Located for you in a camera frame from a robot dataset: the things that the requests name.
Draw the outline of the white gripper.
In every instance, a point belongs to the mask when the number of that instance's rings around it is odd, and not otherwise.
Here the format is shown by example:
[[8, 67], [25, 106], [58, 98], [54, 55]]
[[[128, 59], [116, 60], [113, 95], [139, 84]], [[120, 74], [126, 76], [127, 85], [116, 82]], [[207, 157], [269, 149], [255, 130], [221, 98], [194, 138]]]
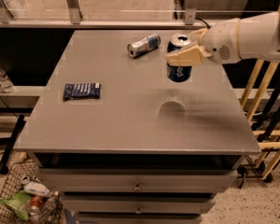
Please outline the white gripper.
[[202, 28], [189, 34], [193, 42], [204, 46], [185, 46], [182, 49], [169, 52], [166, 62], [171, 66], [201, 65], [206, 58], [221, 64], [237, 63], [240, 61], [238, 51], [239, 19], [222, 21], [209, 30]]

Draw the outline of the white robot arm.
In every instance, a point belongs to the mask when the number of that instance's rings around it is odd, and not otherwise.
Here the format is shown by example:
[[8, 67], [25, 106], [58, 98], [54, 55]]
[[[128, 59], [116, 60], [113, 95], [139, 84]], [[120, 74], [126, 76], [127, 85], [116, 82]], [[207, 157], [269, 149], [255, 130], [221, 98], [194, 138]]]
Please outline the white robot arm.
[[222, 21], [210, 29], [189, 33], [191, 42], [171, 51], [166, 61], [173, 66], [195, 66], [205, 59], [214, 63], [238, 63], [262, 59], [280, 63], [280, 9], [246, 19]]

